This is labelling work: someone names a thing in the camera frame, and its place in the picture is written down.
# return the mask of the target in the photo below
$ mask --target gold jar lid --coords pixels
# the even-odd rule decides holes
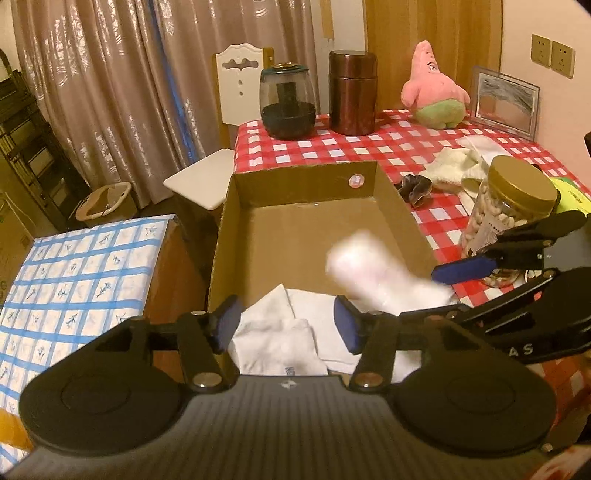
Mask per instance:
[[[552,211],[558,195],[550,179],[540,170],[507,155],[499,155],[492,161],[488,184],[510,206],[541,216]]]

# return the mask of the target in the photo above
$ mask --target wall outlet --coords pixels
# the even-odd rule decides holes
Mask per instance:
[[[550,54],[552,52],[552,41],[540,37],[531,36],[531,61],[539,63],[544,67],[550,67]]]
[[[552,42],[551,66],[555,72],[571,79],[574,74],[574,50],[557,41]]]

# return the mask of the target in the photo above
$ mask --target metal screw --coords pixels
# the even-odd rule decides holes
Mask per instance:
[[[360,387],[375,388],[384,382],[384,378],[374,372],[364,372],[355,377],[355,383]]]
[[[222,377],[214,372],[201,372],[193,377],[193,384],[200,388],[217,387],[222,383]]]

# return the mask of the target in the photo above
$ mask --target patrick star plush toy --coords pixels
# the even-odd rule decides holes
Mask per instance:
[[[466,115],[470,96],[451,78],[442,74],[427,40],[417,45],[410,80],[402,88],[401,100],[427,128],[456,128]]]

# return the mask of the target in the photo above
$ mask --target chair backrest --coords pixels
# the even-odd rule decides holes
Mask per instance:
[[[261,118],[261,71],[273,62],[272,48],[257,48],[248,43],[230,45],[215,55],[222,123],[241,125]]]

